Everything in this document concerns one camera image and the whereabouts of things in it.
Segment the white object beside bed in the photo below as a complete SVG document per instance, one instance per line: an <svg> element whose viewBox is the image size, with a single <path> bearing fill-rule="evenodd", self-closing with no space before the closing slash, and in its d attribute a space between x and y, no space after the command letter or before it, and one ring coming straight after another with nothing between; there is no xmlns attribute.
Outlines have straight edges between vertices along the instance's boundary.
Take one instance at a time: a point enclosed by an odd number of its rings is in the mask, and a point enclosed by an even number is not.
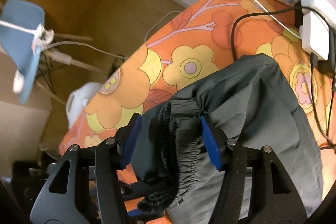
<svg viewBox="0 0 336 224"><path fill-rule="evenodd" d="M90 100L100 90L101 86L101 83L88 82L69 95L66 102L66 116L68 119L69 129L77 121L81 112L86 108Z"/></svg>

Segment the white clip lamp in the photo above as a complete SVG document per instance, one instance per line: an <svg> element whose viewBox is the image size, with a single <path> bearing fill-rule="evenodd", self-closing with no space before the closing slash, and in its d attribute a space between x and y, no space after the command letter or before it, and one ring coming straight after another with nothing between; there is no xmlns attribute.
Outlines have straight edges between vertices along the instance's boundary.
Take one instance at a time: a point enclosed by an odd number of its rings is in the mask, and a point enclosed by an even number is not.
<svg viewBox="0 0 336 224"><path fill-rule="evenodd" d="M31 44L31 50L33 54L35 54L36 49L40 48L41 52L46 51L52 47L57 47L61 45L76 45L76 46L83 46L83 47L88 47L91 48L95 51L98 51L100 53L104 53L106 55L116 57L119 59L126 60L126 57L120 56L120 55L115 55L113 53L109 53L100 49L97 49L89 44L83 43L83 42L57 42L57 43L52 43L55 33L53 30L45 30L45 28L39 24L35 30L24 28L22 26L18 26L12 23L8 22L1 22L1 25L5 26L7 25L9 28L13 30L17 30L20 32L24 32L27 34L33 35L33 41ZM23 91L23 87L25 84L25 77L22 75L18 70L15 72L14 80L13 80L13 92L15 94L20 94Z"/></svg>

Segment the blue phone in clamp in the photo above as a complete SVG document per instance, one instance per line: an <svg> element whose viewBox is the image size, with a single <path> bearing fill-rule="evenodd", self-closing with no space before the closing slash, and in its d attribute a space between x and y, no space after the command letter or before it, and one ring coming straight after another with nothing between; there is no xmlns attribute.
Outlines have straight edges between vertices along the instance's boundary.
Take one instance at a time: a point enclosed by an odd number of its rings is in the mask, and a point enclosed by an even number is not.
<svg viewBox="0 0 336 224"><path fill-rule="evenodd" d="M1 13L1 20L29 29L36 30L38 25L45 25L44 10L24 0L6 0ZM33 53L33 34L1 26L1 46L11 57L17 71L23 76L23 89L18 94L19 102L26 104L31 94L38 70L41 51Z"/></svg>

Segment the white charger block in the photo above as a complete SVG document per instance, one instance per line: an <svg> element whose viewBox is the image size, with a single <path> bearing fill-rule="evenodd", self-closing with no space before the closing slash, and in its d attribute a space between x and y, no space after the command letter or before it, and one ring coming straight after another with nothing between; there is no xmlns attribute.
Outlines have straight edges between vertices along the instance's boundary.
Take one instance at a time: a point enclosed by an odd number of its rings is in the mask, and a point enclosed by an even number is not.
<svg viewBox="0 0 336 224"><path fill-rule="evenodd" d="M303 15L300 27L302 49L308 54L314 53L319 60L329 58L329 27L316 13L309 11Z"/></svg>

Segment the orange floral bedsheet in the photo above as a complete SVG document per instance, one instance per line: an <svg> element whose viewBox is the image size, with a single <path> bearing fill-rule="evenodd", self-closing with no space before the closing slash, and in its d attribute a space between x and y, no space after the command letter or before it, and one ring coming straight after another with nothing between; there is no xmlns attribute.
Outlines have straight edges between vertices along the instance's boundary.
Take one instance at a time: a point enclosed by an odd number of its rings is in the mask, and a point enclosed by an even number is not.
<svg viewBox="0 0 336 224"><path fill-rule="evenodd" d="M331 78L311 69L301 47L294 12L275 0L200 0L177 15L102 84L64 137L59 150L73 143L96 145L113 136L135 113L145 113L180 89L233 62L232 53L264 53L275 59L306 114L316 142L335 137Z"/></svg>

